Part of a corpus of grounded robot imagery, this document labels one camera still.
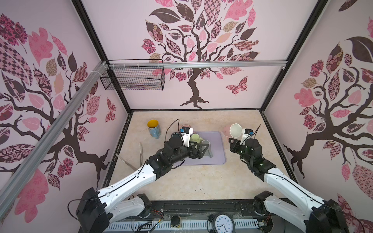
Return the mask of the light green mug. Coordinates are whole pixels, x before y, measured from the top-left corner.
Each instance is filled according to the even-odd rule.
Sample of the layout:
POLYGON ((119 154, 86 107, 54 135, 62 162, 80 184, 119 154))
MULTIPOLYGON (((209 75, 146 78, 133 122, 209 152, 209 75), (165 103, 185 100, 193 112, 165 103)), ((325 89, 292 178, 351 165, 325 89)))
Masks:
POLYGON ((197 144, 201 143, 204 139, 202 139, 198 134, 192 134, 190 137, 191 142, 196 142, 197 144))

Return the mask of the round analog clock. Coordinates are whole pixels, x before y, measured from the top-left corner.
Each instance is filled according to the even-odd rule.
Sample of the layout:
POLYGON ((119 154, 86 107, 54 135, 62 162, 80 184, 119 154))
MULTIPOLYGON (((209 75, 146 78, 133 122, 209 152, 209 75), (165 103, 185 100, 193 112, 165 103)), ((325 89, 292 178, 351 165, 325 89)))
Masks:
POLYGON ((214 217, 213 230, 215 233, 234 233, 235 223, 228 214, 220 213, 214 217))

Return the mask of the dark green mug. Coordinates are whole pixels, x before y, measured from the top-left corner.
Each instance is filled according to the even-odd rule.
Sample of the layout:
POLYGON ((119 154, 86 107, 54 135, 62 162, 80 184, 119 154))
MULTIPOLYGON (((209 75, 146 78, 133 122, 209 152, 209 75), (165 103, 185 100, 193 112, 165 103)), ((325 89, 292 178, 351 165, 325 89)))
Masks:
POLYGON ((181 135, 178 132, 174 132, 174 133, 172 133, 172 137, 174 137, 174 138, 181 138, 181 135))

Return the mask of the grey mug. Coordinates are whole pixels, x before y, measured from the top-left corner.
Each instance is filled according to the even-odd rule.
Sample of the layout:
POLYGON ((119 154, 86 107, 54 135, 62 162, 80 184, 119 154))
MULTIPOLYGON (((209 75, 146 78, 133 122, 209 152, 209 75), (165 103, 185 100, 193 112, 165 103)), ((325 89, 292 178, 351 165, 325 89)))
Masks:
POLYGON ((203 140, 200 144, 201 152, 203 153, 204 157, 212 158, 213 154, 210 148, 210 142, 208 140, 203 140))

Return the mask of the blue butterfly mug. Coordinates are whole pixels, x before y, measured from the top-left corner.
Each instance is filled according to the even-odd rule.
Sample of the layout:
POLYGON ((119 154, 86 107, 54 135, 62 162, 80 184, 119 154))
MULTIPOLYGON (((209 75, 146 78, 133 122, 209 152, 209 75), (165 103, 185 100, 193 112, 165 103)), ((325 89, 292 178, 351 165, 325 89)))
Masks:
POLYGON ((161 129, 159 126, 159 122, 155 119, 152 119, 148 121, 147 127, 148 127, 150 135, 155 139, 159 139, 159 137, 161 136, 161 129))

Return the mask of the pink patterned mug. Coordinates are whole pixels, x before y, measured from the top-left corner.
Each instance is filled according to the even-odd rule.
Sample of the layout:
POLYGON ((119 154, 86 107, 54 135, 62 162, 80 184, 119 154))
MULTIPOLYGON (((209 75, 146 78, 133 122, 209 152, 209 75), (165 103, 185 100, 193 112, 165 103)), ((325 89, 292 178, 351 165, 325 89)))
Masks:
POLYGON ((240 124, 234 123, 234 124, 225 126, 222 133, 227 138, 234 138, 234 139, 241 140, 242 130, 243 130, 243 128, 240 124))

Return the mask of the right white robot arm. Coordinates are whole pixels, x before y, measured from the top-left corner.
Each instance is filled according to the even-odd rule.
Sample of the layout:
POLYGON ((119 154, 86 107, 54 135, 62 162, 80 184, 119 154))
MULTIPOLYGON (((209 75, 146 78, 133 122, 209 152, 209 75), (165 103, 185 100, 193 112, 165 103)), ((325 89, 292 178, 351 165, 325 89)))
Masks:
POLYGON ((243 141, 230 138, 230 151, 239 155, 252 174, 276 188, 289 199, 282 201, 269 191, 254 198, 254 209, 260 214, 275 214, 304 233, 347 233, 344 212, 334 200, 326 201, 287 177, 271 161, 263 157, 257 139, 243 141))

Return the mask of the lavender plastic tray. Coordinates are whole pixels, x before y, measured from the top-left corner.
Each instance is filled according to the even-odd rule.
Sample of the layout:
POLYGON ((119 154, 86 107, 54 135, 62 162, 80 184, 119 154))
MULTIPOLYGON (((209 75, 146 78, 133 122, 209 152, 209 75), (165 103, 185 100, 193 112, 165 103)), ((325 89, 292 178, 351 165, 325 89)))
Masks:
POLYGON ((204 156, 202 159, 186 158, 183 166, 223 165, 226 162, 226 157, 221 133, 218 131, 199 131, 196 134, 210 142, 209 150, 212 153, 212 157, 204 156))

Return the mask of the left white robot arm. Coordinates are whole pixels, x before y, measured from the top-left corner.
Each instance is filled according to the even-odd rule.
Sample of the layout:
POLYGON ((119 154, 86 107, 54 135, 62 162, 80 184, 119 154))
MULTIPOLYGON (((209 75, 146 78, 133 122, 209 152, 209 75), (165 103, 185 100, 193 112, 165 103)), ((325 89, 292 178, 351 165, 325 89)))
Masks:
POLYGON ((81 233, 102 233, 107 227, 130 216, 147 217, 152 203, 145 194, 128 200, 138 189, 170 172, 175 163, 186 158, 201 159, 209 144, 190 142, 185 146, 181 138, 171 137, 144 165, 126 178, 106 188, 86 190, 76 210, 81 233))

